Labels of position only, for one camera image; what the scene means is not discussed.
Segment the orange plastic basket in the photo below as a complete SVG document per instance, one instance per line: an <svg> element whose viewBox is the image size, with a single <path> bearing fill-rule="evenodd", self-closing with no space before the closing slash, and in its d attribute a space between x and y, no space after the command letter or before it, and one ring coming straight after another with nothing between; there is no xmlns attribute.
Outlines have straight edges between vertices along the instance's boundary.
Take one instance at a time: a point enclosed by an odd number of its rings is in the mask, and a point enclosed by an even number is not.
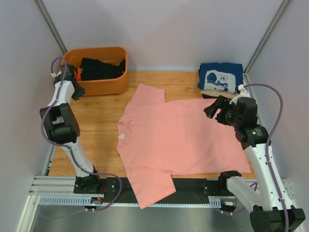
<svg viewBox="0 0 309 232"><path fill-rule="evenodd" d="M77 68L80 67L83 58L98 59L112 65L119 65L124 60L125 70L120 77L80 81L79 84L85 89L85 96L122 94L126 91L128 83L128 57L127 51L123 47L110 46L73 49L65 53L64 58L68 64Z"/></svg>

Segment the pink t shirt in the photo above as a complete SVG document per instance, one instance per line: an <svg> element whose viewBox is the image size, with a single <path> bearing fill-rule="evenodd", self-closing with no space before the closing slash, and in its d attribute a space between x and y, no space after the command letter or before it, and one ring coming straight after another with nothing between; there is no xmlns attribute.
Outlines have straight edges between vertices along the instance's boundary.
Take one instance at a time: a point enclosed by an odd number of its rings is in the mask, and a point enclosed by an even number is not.
<svg viewBox="0 0 309 232"><path fill-rule="evenodd" d="M208 118L212 99L165 100L139 84L117 123L117 152L144 209L175 193L174 175L251 171L232 127Z"/></svg>

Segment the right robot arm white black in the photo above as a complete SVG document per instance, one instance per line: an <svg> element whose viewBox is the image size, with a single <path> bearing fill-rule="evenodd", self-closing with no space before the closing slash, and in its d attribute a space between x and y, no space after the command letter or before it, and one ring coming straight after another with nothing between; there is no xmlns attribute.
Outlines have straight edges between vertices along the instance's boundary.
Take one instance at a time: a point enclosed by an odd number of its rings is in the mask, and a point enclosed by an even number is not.
<svg viewBox="0 0 309 232"><path fill-rule="evenodd" d="M219 96L204 109L208 118L232 126L236 139L253 166L259 193L254 191L238 171L222 172L217 183L223 195L233 193L250 214L255 232L294 232L306 216L292 203L272 157L269 134L258 124L257 103L250 97L230 100Z"/></svg>

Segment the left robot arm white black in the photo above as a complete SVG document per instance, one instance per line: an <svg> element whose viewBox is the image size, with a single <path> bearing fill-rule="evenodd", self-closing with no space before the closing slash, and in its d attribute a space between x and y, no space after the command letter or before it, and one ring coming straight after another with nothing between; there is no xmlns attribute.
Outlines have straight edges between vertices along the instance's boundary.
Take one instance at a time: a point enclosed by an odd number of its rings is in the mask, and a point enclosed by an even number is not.
<svg viewBox="0 0 309 232"><path fill-rule="evenodd" d="M70 107L71 100L76 101L84 95L84 88L77 82L78 70L70 64L61 65L60 72L53 72L51 76L55 91L48 106L40 109L42 135L69 156L76 171L73 192L100 193L102 182L81 146L80 127Z"/></svg>

